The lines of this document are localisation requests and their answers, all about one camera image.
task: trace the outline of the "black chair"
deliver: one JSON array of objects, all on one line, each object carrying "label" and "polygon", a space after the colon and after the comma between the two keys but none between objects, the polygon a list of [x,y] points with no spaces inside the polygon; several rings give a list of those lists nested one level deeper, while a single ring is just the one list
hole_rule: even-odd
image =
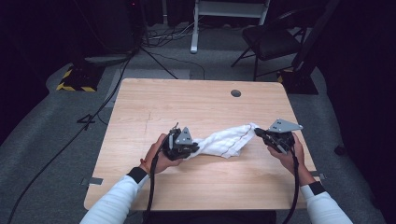
[{"label": "black chair", "polygon": [[[268,61],[293,53],[298,53],[303,47],[308,28],[315,25],[318,18],[324,13],[324,6],[313,6],[296,9],[284,13],[273,21],[264,25],[248,27],[242,32],[242,37],[247,42],[247,49],[231,65],[234,67],[239,60],[255,56],[254,78],[265,76],[279,70],[293,67],[280,68],[275,71],[257,75],[258,60]],[[295,34],[290,29],[299,28]]]}]

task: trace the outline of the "person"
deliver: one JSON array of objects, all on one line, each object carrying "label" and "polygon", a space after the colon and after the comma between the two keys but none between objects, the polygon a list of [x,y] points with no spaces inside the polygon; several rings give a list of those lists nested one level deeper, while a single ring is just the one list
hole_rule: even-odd
[{"label": "person", "polygon": [[[151,161],[165,137],[166,134],[164,133],[159,136],[157,142],[151,145],[146,158],[141,160],[140,165],[134,167],[131,172],[123,176],[107,194],[97,201],[81,220],[81,224],[124,223],[124,220],[129,213],[131,203],[139,190],[141,190],[143,185],[149,179],[149,167],[151,165]],[[313,224],[352,223],[349,217],[338,206],[337,202],[328,192],[325,191],[320,182],[317,182],[307,170],[304,165],[303,145],[300,143],[295,133],[293,134],[293,137],[295,141],[295,155],[299,161],[298,175],[300,177],[301,192],[306,200],[307,211],[311,222]],[[267,147],[267,149],[272,156],[279,159],[281,164],[294,175],[293,158],[291,153],[285,155],[283,153],[276,152],[271,147]],[[162,152],[160,152],[155,174],[164,171],[168,167],[178,166],[181,163],[182,159],[170,161]]]}]

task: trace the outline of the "chair leg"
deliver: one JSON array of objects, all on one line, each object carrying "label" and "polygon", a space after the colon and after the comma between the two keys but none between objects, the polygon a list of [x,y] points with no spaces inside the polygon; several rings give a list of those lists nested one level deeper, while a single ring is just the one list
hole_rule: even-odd
[{"label": "chair leg", "polygon": [[256,56],[254,60],[254,77],[253,81],[256,81],[256,76],[257,76],[257,67],[259,66],[259,58]]},{"label": "chair leg", "polygon": [[241,54],[241,56],[239,56],[239,58],[233,64],[231,64],[231,67],[234,67],[239,62],[239,60],[241,60],[245,56],[245,54],[248,53],[249,50],[250,48],[245,49],[245,51]]}]

